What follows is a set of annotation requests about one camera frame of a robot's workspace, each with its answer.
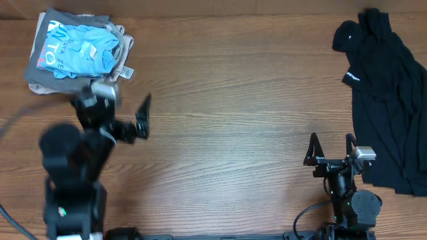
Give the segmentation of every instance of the folded clothing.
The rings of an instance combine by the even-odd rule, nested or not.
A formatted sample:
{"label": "folded clothing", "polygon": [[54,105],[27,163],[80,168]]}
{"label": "folded clothing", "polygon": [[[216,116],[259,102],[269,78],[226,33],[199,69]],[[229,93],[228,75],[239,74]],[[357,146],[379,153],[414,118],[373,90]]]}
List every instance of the folded clothing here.
{"label": "folded clothing", "polygon": [[37,94],[50,94],[50,93],[74,93],[79,91],[85,85],[90,84],[94,81],[117,81],[117,78],[120,76],[125,61],[127,59],[127,54],[130,49],[133,47],[133,37],[124,34],[125,28],[122,25],[114,25],[109,22],[108,16],[93,16],[93,15],[72,15],[70,13],[64,13],[56,11],[54,9],[49,9],[46,13],[39,14],[39,20],[37,22],[37,28],[35,32],[35,40],[33,42],[33,48],[31,50],[30,61],[33,57],[35,51],[35,46],[42,47],[44,39],[40,40],[40,35],[43,34],[43,31],[47,31],[45,26],[45,16],[51,20],[51,22],[60,21],[66,25],[75,25],[76,21],[81,21],[83,25],[90,25],[94,27],[104,27],[108,31],[111,31],[116,37],[123,38],[123,48],[120,49],[117,47],[117,50],[114,51],[115,59],[117,61],[116,66],[113,68],[113,72],[109,75],[104,75],[103,77],[84,77],[77,76],[72,79],[70,77],[65,77],[63,79],[56,79],[52,72],[46,70],[37,69],[36,66],[31,66],[33,68],[26,69],[25,79],[28,81],[28,86],[30,90]]}
{"label": "folded clothing", "polygon": [[111,72],[116,64],[112,51],[119,43],[117,37],[103,28],[56,24],[48,29],[38,69],[52,71],[58,79]]}
{"label": "folded clothing", "polygon": [[47,37],[47,30],[51,21],[58,21],[65,25],[86,25],[92,27],[103,27],[105,22],[109,21],[108,16],[97,17],[77,17],[71,13],[64,13],[54,9],[48,9],[39,31],[35,37],[34,53],[30,57],[30,62],[25,69],[24,78],[31,85],[41,85],[53,91],[61,93],[75,93],[83,87],[90,85],[93,78],[76,77],[74,79],[66,77],[64,79],[56,79],[52,72],[37,69],[37,61],[39,60],[40,52]]}

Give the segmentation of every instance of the wood grain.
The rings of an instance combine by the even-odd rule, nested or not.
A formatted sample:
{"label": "wood grain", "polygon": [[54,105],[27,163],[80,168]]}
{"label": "wood grain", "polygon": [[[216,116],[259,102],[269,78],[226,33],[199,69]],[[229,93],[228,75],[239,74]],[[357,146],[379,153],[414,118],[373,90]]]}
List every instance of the wood grain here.
{"label": "wood grain", "polygon": [[[392,28],[427,64],[427,14],[391,14]],[[101,181],[109,192],[106,229],[137,226],[172,235],[282,233],[304,208],[327,199],[302,159],[310,133],[327,157],[343,157],[352,132],[348,62],[332,51],[335,30],[355,15],[114,19],[135,37],[121,80],[133,119],[153,95],[151,136],[118,145]],[[0,124],[20,108],[63,100],[36,96],[22,78],[35,21],[0,21]],[[43,238],[43,179],[37,141],[51,124],[77,124],[60,103],[25,115],[0,142],[0,202]],[[427,199],[364,185],[384,201],[379,239],[424,239]],[[330,207],[307,213],[298,229],[331,220]],[[0,239],[24,239],[0,219]]]}
{"label": "wood grain", "polygon": [[357,14],[376,7],[389,13],[427,12],[426,0],[0,0],[0,19],[38,19],[49,7],[112,17],[189,17],[271,14]]}

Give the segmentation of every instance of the wooden table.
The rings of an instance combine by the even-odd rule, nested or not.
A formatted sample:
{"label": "wooden table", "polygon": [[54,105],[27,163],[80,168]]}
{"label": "wooden table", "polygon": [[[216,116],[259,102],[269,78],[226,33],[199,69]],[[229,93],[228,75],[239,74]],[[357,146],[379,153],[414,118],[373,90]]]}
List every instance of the wooden table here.
{"label": "wooden table", "polygon": [[[427,65],[427,14],[392,14],[392,28]],[[120,119],[148,92],[151,136],[118,145],[101,181],[108,190],[105,228],[137,226],[147,234],[283,233],[295,216],[328,196],[302,161],[316,132],[327,157],[344,157],[352,132],[349,66],[331,49],[335,30],[356,15],[113,19],[135,38],[120,80]],[[23,72],[35,21],[0,21],[0,122],[22,107],[55,102],[36,96]],[[78,124],[67,103],[18,120],[0,144],[0,202],[44,239],[43,179],[37,142],[61,121]],[[425,239],[427,199],[364,185],[384,201],[379,239]],[[323,207],[298,229],[332,220]],[[0,239],[24,239],[0,219]]]}

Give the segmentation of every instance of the clothing tag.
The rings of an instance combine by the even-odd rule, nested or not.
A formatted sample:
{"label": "clothing tag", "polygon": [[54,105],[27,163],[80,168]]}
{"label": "clothing tag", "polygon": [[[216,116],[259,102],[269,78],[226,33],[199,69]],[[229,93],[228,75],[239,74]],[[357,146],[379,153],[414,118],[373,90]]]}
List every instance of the clothing tag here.
{"label": "clothing tag", "polygon": [[353,80],[360,81],[360,79],[353,75],[351,72],[348,71],[346,74],[349,75]]}
{"label": "clothing tag", "polygon": [[89,52],[89,56],[91,56],[91,58],[93,58],[93,60],[95,60],[95,56],[96,56],[97,52],[98,52],[98,50],[96,49],[96,47],[91,45],[91,51]]}
{"label": "clothing tag", "polygon": [[133,74],[132,68],[123,66],[123,70],[121,70],[120,77],[124,77],[124,78],[129,80],[129,79],[131,79],[132,74]]}

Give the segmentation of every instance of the white logo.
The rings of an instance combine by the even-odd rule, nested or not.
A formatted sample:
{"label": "white logo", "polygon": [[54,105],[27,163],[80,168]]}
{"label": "white logo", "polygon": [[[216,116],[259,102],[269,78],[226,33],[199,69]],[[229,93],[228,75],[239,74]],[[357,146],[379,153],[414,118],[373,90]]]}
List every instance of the white logo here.
{"label": "white logo", "polygon": [[353,74],[351,74],[350,72],[347,72],[347,75],[349,75],[352,79],[360,81],[359,78],[357,78],[356,76],[354,76]]}
{"label": "white logo", "polygon": [[54,20],[50,21],[49,25],[47,26],[47,33],[49,33],[50,31],[52,31],[52,29],[59,26],[64,27],[64,25],[58,21],[54,21]]}

